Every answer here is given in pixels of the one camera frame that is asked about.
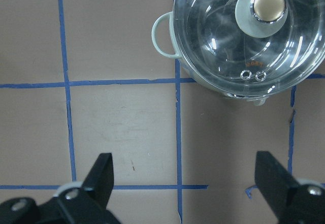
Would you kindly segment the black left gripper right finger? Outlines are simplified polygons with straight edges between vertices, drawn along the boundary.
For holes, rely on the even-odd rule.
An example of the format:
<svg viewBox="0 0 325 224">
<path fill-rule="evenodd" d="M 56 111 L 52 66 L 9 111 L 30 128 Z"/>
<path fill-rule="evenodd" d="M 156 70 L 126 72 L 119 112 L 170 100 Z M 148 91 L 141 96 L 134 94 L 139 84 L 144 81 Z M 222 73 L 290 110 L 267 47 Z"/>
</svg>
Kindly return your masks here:
<svg viewBox="0 0 325 224">
<path fill-rule="evenodd" d="M 324 223 L 324 186 L 296 179 L 268 151 L 258 151 L 254 180 L 278 223 Z"/>
</svg>

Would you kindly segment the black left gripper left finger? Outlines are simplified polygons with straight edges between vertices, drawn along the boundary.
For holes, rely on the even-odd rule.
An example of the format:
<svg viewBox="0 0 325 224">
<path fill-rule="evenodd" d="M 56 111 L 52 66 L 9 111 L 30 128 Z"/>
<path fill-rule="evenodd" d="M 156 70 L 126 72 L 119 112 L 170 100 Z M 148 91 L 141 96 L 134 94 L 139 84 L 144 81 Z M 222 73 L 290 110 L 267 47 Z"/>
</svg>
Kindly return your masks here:
<svg viewBox="0 0 325 224">
<path fill-rule="evenodd" d="M 57 190 L 44 204 L 29 197 L 1 203 L 1 223 L 119 223 L 107 209 L 114 186 L 113 157 L 101 153 L 82 182 Z"/>
</svg>

